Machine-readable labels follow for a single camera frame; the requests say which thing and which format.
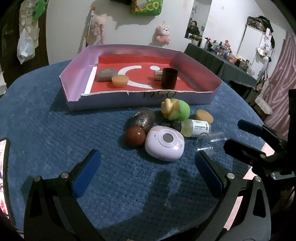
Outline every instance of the round table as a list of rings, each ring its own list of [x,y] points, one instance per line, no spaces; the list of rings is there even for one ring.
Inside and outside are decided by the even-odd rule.
[[[71,111],[59,80],[68,63],[21,76],[0,99],[0,137],[11,141],[8,187],[16,227],[23,230],[33,178],[69,172],[91,149],[100,151],[102,163],[78,203],[107,241],[157,241],[204,221],[218,200],[195,167],[196,139],[186,138],[183,156],[168,164],[149,156],[144,147],[126,148],[126,122],[137,108]],[[152,109],[161,122],[160,107]],[[192,117],[197,109],[213,115],[213,131],[263,147],[262,139],[237,127],[240,119],[262,121],[224,82],[210,105],[191,106]],[[214,160],[237,177],[248,170],[226,154]]]

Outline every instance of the pink electronic device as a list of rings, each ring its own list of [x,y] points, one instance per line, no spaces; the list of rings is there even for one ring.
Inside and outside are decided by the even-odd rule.
[[[145,150],[157,159],[176,161],[184,152],[184,144],[180,132],[165,126],[155,126],[147,134]]]

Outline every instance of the black cup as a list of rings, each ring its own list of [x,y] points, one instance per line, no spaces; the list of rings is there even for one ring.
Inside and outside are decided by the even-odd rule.
[[[163,69],[163,77],[161,79],[161,87],[165,90],[174,90],[178,78],[178,70],[172,68]]]

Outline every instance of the pink curtain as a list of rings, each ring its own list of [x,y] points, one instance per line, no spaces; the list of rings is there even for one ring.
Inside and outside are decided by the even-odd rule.
[[[272,108],[265,124],[283,136],[288,136],[290,116],[288,90],[296,88],[296,37],[287,32],[283,50],[276,68],[269,78],[263,99]]]

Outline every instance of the purple box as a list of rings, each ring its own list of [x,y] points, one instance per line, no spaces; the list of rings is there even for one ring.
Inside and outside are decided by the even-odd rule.
[[[123,54],[173,59],[172,67],[196,91],[102,91],[85,94],[93,67],[98,65],[99,56]],[[207,81],[200,77],[205,75]],[[71,110],[160,105],[164,99],[172,97],[188,104],[210,104],[222,84],[214,73],[180,51],[143,45],[88,46],[68,64],[60,79]]]

